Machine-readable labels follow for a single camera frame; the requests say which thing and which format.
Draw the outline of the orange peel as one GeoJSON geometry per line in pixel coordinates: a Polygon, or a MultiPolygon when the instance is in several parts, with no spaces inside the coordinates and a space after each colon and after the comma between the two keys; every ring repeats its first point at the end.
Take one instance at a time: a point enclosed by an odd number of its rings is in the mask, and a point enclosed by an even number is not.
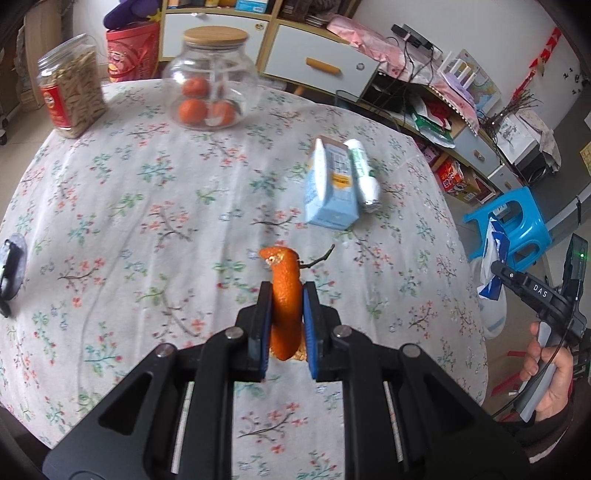
{"type": "Polygon", "coordinates": [[[304,347],[301,261],[293,249],[281,246],[259,251],[271,271],[270,349],[277,360],[307,359],[304,347]]]}

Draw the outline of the white plastic bag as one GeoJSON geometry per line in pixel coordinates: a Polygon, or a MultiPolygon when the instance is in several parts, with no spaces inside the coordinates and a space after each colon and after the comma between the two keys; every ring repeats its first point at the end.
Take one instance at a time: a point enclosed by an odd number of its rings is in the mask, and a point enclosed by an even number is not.
{"type": "Polygon", "coordinates": [[[509,246],[503,225],[491,217],[485,230],[483,255],[475,260],[472,267],[486,340],[498,337],[506,324],[506,292],[500,277],[493,273],[492,266],[495,262],[502,265],[507,263],[509,246]]]}

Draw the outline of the blue plastic stool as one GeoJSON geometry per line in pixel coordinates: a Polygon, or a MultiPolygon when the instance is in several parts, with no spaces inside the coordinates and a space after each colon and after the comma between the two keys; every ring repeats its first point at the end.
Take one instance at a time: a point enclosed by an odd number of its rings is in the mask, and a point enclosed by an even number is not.
{"type": "Polygon", "coordinates": [[[499,220],[509,239],[507,263],[514,270],[525,272],[550,247],[552,239],[537,203],[528,187],[511,190],[464,216],[466,224],[475,222],[480,245],[468,255],[472,261],[484,254],[489,218],[499,220]]]}

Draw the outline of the light blue milk carton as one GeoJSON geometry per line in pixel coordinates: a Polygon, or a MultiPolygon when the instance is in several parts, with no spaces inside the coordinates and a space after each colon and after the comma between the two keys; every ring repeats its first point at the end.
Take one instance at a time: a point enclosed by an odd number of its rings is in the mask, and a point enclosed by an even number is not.
{"type": "Polygon", "coordinates": [[[352,162],[345,144],[325,136],[312,143],[304,182],[304,222],[344,231],[359,219],[352,162]]]}

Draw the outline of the white green AD bottle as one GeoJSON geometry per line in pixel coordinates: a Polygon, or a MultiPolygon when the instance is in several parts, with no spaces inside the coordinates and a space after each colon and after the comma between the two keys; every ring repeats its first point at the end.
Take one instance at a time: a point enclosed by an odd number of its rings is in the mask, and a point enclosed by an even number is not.
{"type": "Polygon", "coordinates": [[[375,170],[370,166],[369,156],[362,142],[349,139],[345,145],[353,164],[356,198],[364,211],[373,213],[381,207],[381,187],[375,170]]]}

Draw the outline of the floral tablecloth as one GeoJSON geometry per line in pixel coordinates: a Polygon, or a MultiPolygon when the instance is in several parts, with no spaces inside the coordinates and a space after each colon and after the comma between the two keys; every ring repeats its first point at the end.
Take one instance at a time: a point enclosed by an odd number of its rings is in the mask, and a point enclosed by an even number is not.
{"type": "Polygon", "coordinates": [[[105,90],[76,140],[51,134],[1,223],[27,246],[1,323],[1,403],[71,479],[121,478],[141,460],[118,432],[73,428],[162,343],[204,343],[252,305],[293,249],[301,279],[342,322],[390,348],[419,345],[474,400],[488,386],[472,275],[443,192],[415,141],[355,113],[262,88],[242,123],[175,124],[161,81],[105,90]],[[338,232],[304,217],[312,143],[359,140],[381,204],[338,232]]]}

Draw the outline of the black microwave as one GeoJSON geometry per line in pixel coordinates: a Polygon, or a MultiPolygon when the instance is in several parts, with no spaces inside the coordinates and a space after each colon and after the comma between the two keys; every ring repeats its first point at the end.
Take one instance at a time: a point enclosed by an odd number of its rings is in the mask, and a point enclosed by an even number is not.
{"type": "Polygon", "coordinates": [[[507,115],[495,140],[505,158],[528,184],[561,168],[554,131],[533,110],[507,115]]]}

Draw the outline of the colourful snack carton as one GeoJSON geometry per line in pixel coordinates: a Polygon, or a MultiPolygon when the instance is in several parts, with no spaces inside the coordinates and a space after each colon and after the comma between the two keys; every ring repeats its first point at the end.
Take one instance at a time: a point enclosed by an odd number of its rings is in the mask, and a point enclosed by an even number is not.
{"type": "Polygon", "coordinates": [[[467,204],[484,202],[492,191],[475,171],[453,157],[446,158],[435,170],[446,194],[467,204]]]}

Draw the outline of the glass jar with oranges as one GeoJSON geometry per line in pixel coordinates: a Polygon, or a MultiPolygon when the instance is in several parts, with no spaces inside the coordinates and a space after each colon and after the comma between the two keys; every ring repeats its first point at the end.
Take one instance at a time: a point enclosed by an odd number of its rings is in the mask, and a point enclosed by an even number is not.
{"type": "Polygon", "coordinates": [[[257,72],[245,54],[249,34],[228,26],[185,30],[181,52],[163,71],[167,111],[186,129],[235,126],[249,110],[257,72]]]}

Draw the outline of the white wooden cabinet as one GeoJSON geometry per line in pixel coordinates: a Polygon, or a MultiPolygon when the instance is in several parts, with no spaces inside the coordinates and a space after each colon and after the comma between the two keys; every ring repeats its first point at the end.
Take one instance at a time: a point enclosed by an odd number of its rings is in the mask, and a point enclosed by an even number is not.
{"type": "MultiPolygon", "coordinates": [[[[159,59],[169,61],[179,55],[183,32],[202,26],[232,27],[249,34],[245,53],[264,77],[293,84],[300,93],[308,89],[334,94],[365,113],[373,111],[406,130],[419,132],[409,114],[392,115],[385,107],[373,107],[363,100],[377,74],[387,74],[384,61],[370,58],[328,30],[283,20],[273,14],[235,8],[165,6],[160,21],[159,59]]],[[[453,146],[444,149],[447,155],[472,168],[501,192],[521,188],[519,175],[477,126],[470,105],[449,86],[437,68],[413,57],[405,64],[405,73],[386,75],[386,79],[397,81],[401,87],[413,87],[419,95],[437,99],[452,110],[453,146]]]]}

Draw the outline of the pink cloth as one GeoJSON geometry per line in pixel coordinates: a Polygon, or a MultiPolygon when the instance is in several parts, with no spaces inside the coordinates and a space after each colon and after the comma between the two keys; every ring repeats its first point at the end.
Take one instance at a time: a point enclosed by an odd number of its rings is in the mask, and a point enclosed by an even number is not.
{"type": "Polygon", "coordinates": [[[404,40],[396,43],[341,15],[332,17],[327,29],[356,51],[376,60],[379,69],[391,78],[429,88],[462,118],[474,135],[478,134],[480,125],[476,108],[449,85],[430,56],[422,62],[411,55],[409,44],[404,40]]]}

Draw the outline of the plastic jar of snacks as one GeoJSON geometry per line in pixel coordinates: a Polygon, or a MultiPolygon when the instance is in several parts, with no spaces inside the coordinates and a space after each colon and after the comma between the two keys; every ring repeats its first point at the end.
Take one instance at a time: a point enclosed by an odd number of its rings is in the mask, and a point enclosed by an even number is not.
{"type": "Polygon", "coordinates": [[[107,110],[94,42],[86,33],[76,35],[37,64],[37,84],[54,128],[64,138],[80,137],[107,110]]]}

